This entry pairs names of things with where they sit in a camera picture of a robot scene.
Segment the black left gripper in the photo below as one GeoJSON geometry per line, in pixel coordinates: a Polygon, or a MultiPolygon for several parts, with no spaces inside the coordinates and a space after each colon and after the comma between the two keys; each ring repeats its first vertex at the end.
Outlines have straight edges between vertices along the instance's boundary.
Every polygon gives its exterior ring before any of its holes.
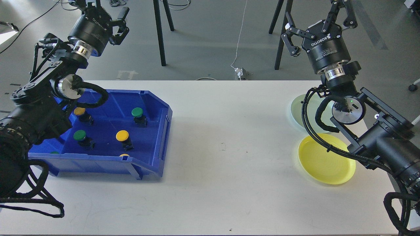
{"type": "Polygon", "coordinates": [[[93,47],[92,55],[95,57],[102,55],[108,42],[111,45],[120,45],[130,31],[125,20],[130,11],[128,7],[121,9],[116,20],[112,20],[108,12],[101,7],[100,0],[77,0],[76,7],[85,12],[76,21],[68,40],[72,43],[77,40],[87,43],[93,47]],[[111,35],[113,27],[118,27],[115,35],[111,35]]]}

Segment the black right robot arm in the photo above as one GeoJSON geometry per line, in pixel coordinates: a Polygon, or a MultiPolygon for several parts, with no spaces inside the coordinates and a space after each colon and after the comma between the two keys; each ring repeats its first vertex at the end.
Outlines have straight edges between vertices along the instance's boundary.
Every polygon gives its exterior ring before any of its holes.
{"type": "Polygon", "coordinates": [[[351,57],[342,32],[357,27],[350,0],[332,0],[327,18],[307,29],[298,29],[290,14],[292,1],[285,8],[282,40],[291,56],[303,49],[321,85],[308,90],[303,100],[302,120],[310,137],[342,157],[357,160],[367,169],[389,173],[399,192],[387,193],[384,207],[399,235],[418,236],[407,228],[411,208],[419,214],[419,148],[410,122],[366,88],[356,90],[354,80],[361,69],[351,57]],[[333,146],[316,134],[310,125],[307,107],[318,94],[324,100],[315,113],[315,122],[323,130],[342,133],[349,141],[348,150],[333,146]]]}

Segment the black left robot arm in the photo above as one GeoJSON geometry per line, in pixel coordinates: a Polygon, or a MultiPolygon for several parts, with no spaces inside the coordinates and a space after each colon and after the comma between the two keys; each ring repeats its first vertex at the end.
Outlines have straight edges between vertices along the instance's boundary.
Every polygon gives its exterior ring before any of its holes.
{"type": "Polygon", "coordinates": [[[102,55],[107,43],[120,45],[129,33],[126,25],[128,7],[116,20],[99,0],[70,0],[81,11],[67,41],[52,33],[35,45],[33,69],[29,82],[15,90],[10,98],[15,109],[1,119],[1,207],[29,211],[11,203],[47,204],[59,209],[52,218],[64,217],[64,205],[44,187],[49,166],[30,160],[34,145],[58,138],[72,127],[69,119],[75,108],[97,108],[108,100],[108,92],[84,82],[76,74],[88,66],[91,56],[102,55]]]}

